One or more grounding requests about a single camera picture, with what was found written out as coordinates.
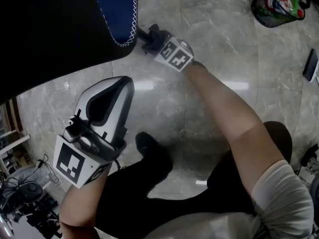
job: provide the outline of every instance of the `person's right arm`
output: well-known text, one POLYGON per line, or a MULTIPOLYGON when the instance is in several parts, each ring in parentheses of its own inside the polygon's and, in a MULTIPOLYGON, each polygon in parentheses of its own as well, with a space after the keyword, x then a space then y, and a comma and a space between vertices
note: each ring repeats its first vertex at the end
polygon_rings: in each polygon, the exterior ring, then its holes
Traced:
POLYGON ((271 237, 307 238, 314 219, 311 197, 257 114, 207 69, 189 65, 184 74, 227 138, 241 181, 271 237))

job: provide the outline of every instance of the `shirt sleeve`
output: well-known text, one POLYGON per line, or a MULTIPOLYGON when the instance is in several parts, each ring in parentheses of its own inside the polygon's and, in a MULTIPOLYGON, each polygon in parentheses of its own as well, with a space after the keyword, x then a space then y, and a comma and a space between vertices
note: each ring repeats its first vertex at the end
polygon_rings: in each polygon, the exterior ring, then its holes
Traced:
POLYGON ((314 205, 307 188, 285 160, 259 178, 252 199, 261 222, 273 239, 304 239, 312 232, 314 205))

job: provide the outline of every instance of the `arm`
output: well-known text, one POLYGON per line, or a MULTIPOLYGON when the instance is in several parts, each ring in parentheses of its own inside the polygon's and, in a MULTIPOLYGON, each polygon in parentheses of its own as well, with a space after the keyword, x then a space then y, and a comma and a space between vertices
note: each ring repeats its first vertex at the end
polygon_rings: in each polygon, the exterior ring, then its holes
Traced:
POLYGON ((284 159, 256 113, 207 69, 189 65, 184 74, 206 102, 227 138, 242 183, 251 193, 260 176, 284 159))
POLYGON ((93 182, 66 193, 60 207, 60 225, 65 239, 98 239, 94 229, 96 210, 110 166, 93 182))

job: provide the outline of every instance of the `forearm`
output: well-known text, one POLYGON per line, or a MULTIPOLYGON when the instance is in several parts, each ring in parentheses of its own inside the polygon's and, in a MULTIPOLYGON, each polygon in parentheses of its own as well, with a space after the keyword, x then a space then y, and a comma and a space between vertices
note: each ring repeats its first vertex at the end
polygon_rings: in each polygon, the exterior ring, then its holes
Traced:
POLYGON ((207 69, 190 65, 184 69, 184 74, 203 97, 229 143, 262 124, 250 106, 207 69))
POLYGON ((109 174, 110 166, 96 180, 80 189, 72 186, 60 207, 60 221, 73 227, 93 228, 96 210, 109 174))

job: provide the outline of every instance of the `white t-shirt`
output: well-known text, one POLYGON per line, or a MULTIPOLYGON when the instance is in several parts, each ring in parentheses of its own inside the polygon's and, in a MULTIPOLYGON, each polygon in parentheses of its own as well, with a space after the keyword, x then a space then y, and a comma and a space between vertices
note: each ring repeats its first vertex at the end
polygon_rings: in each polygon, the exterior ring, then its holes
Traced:
POLYGON ((246 213, 185 215, 163 224, 145 239, 303 239, 310 236, 313 202, 287 161, 272 165, 259 178, 251 196, 256 216, 246 213))

